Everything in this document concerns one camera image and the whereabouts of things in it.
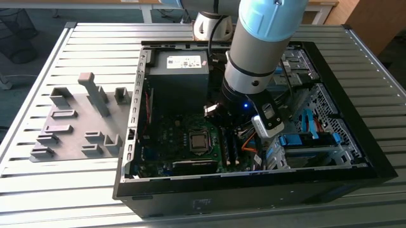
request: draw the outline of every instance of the barcode sticker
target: barcode sticker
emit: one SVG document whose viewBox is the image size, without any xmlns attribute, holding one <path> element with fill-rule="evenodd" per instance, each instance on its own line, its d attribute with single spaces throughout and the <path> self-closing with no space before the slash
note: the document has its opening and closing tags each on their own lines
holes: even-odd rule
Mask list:
<svg viewBox="0 0 406 228">
<path fill-rule="evenodd" d="M 254 160 L 258 163 L 258 165 L 262 164 L 262 159 L 261 159 L 261 157 L 258 155 L 254 156 Z"/>
</svg>

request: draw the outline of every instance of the white cable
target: white cable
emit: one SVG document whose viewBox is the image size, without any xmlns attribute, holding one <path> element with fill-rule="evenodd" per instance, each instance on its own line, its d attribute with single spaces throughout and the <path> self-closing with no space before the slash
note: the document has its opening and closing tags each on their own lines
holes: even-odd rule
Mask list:
<svg viewBox="0 0 406 228">
<path fill-rule="evenodd" d="M 5 77 L 19 77 L 19 76 L 38 77 L 38 75 L 6 75 Z"/>
</svg>

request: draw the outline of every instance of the end effector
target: end effector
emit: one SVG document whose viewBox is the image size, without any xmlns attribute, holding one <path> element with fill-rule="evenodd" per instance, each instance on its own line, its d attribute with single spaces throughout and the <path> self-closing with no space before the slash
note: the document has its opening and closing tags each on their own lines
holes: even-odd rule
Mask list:
<svg viewBox="0 0 406 228">
<path fill-rule="evenodd" d="M 286 46 L 304 17 L 309 0 L 161 0 L 174 7 L 240 16 L 222 85 L 228 105 L 249 101 L 262 138 L 284 130 L 284 120 L 266 90 Z"/>
</svg>

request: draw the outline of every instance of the light blue robot arm segment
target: light blue robot arm segment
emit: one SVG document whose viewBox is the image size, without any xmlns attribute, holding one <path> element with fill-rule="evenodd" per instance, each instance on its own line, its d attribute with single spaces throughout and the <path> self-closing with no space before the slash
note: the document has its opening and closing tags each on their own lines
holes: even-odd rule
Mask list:
<svg viewBox="0 0 406 228">
<path fill-rule="evenodd" d="M 309 0 L 242 0 L 240 17 L 245 29 L 256 38 L 268 42 L 288 39 L 300 28 L 308 2 Z"/>
</svg>

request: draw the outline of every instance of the metal slatted table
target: metal slatted table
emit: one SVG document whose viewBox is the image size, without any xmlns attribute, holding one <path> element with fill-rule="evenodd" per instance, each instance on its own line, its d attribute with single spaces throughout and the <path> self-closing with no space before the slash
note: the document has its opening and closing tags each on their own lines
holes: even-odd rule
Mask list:
<svg viewBox="0 0 406 228">
<path fill-rule="evenodd" d="M 186 24 L 78 24 L 66 28 L 0 147 L 0 225 L 6 227 L 387 227 L 406 226 L 406 93 L 352 30 L 302 26 L 314 41 L 400 177 L 329 204 L 142 220 L 113 200 L 117 158 L 31 163 L 30 152 L 66 86 L 94 72 L 106 92 L 134 89 L 142 40 L 192 40 Z"/>
</svg>

